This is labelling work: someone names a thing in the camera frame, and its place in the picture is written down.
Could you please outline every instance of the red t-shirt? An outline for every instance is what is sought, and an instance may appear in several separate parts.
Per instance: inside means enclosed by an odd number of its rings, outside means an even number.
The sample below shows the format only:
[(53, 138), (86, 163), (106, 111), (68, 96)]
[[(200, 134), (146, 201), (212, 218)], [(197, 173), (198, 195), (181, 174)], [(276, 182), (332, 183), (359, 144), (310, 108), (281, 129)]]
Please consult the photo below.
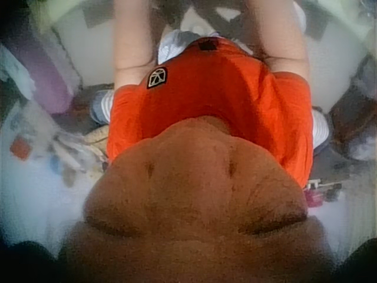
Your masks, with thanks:
[(268, 150), (304, 187), (313, 160), (311, 110), (309, 85), (299, 75), (272, 74), (231, 41), (202, 38), (140, 85), (116, 91), (107, 152), (114, 160), (179, 121), (216, 116), (232, 136)]

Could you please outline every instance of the person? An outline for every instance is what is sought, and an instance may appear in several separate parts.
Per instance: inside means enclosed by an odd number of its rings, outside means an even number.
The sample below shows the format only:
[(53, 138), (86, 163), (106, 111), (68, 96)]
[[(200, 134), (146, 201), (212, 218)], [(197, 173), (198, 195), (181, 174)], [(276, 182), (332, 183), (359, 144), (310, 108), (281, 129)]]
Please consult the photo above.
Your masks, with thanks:
[(246, 3), (261, 60), (205, 37), (156, 65), (151, 1), (114, 1), (111, 165), (65, 241), (76, 280), (312, 282), (330, 272), (302, 190), (312, 114), (293, 1)]

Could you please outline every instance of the cloth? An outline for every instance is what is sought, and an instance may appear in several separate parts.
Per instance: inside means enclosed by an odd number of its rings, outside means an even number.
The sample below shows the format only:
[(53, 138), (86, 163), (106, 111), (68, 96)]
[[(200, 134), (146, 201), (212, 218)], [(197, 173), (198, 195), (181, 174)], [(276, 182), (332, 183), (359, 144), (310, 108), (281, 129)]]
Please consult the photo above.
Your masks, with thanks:
[(223, 38), (201, 38), (156, 67), (140, 85), (117, 90), (111, 110), (110, 160), (171, 125), (215, 116), (232, 136), (264, 147), (304, 187), (313, 159), (308, 83), (272, 74), (262, 62)]

